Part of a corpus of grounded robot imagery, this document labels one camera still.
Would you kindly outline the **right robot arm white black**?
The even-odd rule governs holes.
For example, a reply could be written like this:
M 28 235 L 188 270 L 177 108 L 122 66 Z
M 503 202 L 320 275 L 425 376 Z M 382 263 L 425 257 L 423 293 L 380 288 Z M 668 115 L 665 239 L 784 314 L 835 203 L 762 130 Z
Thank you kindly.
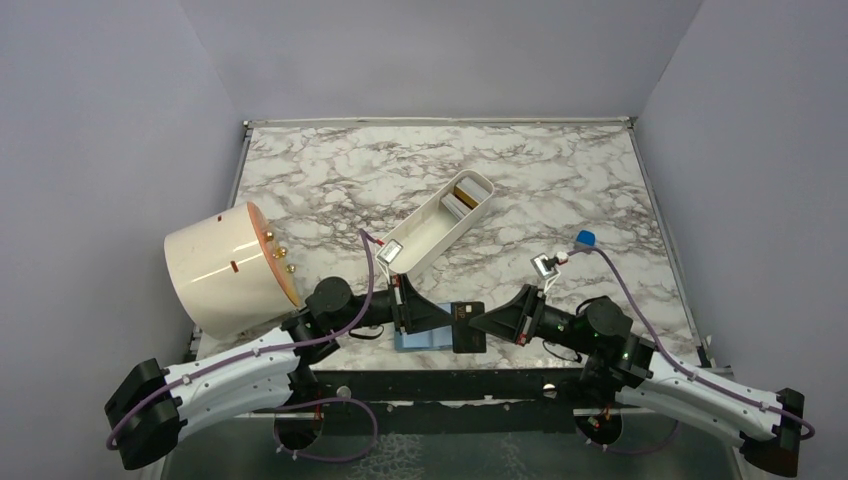
M 526 285 L 469 325 L 518 346 L 539 338 L 582 355 L 580 377 L 566 391 L 589 406 L 618 402 L 648 408 L 726 440 L 763 471 L 798 474 L 802 394 L 746 387 L 687 363 L 658 341 L 633 333 L 632 319 L 607 296 L 567 313 Z

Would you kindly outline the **white oblong plastic tray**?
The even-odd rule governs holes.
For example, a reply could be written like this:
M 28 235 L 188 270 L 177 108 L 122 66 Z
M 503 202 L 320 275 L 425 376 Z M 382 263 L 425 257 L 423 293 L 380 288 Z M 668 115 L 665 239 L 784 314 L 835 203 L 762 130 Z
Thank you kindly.
M 453 194 L 453 187 L 464 177 L 475 179 L 489 192 L 489 197 L 458 220 L 440 199 Z M 391 274 L 415 277 L 422 273 L 487 214 L 494 193 L 494 184 L 482 174 L 473 170 L 459 172 L 384 237 L 383 242 L 395 239 L 403 245 L 403 251 L 391 263 Z

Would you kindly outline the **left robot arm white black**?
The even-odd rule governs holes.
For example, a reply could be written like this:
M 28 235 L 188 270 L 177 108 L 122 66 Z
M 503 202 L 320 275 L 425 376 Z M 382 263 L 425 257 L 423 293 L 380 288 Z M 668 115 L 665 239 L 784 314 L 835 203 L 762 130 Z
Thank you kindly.
M 339 336 L 383 324 L 418 333 L 451 321 L 448 310 L 420 295 L 406 275 L 363 295 L 340 277 L 323 279 L 304 308 L 256 340 L 170 367 L 154 359 L 137 364 L 105 405 L 111 427 L 106 446 L 119 453 L 125 469 L 136 470 L 188 436 L 240 414 L 341 403 L 343 397 L 320 386 L 311 369 L 339 350 Z

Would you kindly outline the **black credit card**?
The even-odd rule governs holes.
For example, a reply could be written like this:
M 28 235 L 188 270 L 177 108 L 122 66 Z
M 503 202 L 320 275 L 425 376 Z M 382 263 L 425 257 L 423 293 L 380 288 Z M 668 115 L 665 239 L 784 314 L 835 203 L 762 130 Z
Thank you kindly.
M 455 354 L 484 354 L 487 352 L 486 334 L 471 326 L 470 322 L 485 312 L 483 302 L 452 302 L 452 351 Z

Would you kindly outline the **blue leather card holder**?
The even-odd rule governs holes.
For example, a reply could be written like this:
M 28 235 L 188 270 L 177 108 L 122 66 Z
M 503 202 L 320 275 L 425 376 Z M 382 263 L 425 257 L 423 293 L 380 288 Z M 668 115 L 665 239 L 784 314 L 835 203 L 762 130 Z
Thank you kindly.
M 451 350 L 453 348 L 452 326 L 448 324 L 412 334 L 396 332 L 394 348 L 397 352 Z

